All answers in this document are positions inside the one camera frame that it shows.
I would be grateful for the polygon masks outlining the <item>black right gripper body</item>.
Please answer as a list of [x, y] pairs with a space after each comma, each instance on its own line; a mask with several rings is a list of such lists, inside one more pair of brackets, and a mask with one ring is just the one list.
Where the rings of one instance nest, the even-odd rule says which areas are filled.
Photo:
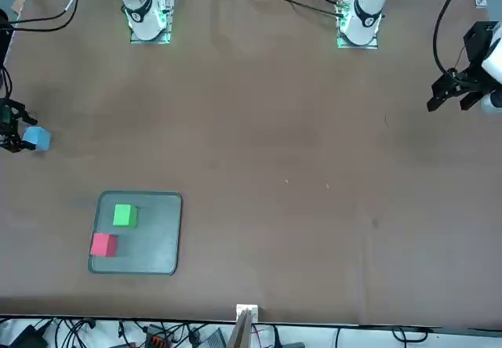
[[5, 98], [1, 98], [1, 141], [16, 142], [19, 141], [18, 121]]

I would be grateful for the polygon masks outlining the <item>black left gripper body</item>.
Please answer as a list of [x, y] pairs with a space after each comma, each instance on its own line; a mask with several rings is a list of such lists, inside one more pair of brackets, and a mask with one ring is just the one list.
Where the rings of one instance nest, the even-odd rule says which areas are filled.
[[496, 21], [477, 21], [464, 35], [468, 66], [457, 72], [462, 82], [476, 85], [476, 89], [494, 90], [497, 82], [483, 68], [482, 61], [489, 53], [489, 47], [497, 29]]

